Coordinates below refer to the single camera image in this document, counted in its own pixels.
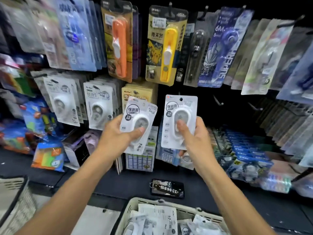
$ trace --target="person's right hand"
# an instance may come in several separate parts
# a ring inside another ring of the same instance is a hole
[[[197,116],[194,135],[190,133],[188,126],[183,120],[177,121],[177,128],[185,139],[187,152],[198,173],[200,173],[201,167],[207,162],[212,163],[216,161],[208,130],[201,117]]]

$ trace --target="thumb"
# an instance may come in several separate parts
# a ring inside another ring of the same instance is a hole
[[[141,137],[145,133],[146,129],[144,127],[137,128],[131,132],[124,133],[127,135],[129,142]]]
[[[177,128],[178,128],[178,131],[182,134],[186,143],[192,140],[193,135],[190,133],[188,126],[183,120],[177,121]]]

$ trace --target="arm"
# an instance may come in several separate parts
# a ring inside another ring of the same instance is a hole
[[[195,169],[209,187],[230,233],[276,234],[218,164],[202,118],[197,117],[194,136],[182,120],[177,122],[177,127],[185,139]]]
[[[121,120],[122,115],[106,125],[93,154],[16,235],[72,233],[101,177],[111,168],[114,160],[125,151],[129,143],[144,133],[144,128],[121,133],[119,131]]]

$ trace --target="yellow cutter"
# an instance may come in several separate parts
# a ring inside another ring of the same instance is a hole
[[[169,82],[173,67],[175,48],[178,38],[178,31],[174,27],[167,27],[164,33],[163,54],[161,64],[161,82]]]

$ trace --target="pikachu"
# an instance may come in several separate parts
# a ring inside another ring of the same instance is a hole
[[[150,49],[150,58],[153,64],[158,65],[162,57],[162,47],[155,47],[154,44],[149,40],[148,47]]]

